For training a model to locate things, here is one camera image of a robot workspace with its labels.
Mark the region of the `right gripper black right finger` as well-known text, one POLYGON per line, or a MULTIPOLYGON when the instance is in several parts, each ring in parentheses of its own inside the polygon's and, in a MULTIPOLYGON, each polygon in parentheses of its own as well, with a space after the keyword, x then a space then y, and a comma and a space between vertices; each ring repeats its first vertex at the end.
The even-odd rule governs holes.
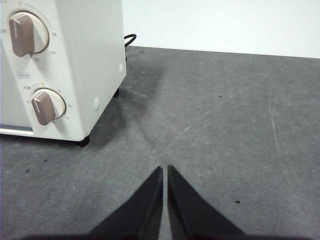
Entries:
POLYGON ((246 234, 207 203, 172 165, 167 168, 167 200, 174 240, 240 240, 246 234))

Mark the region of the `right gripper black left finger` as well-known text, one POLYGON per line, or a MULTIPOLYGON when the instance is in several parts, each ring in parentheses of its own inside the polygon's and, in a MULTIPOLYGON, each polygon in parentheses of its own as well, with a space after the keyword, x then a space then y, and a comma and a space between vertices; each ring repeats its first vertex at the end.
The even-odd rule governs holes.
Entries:
POLYGON ((97 240, 157 240, 163 211, 163 169, 157 167, 133 195, 89 236, 97 240))

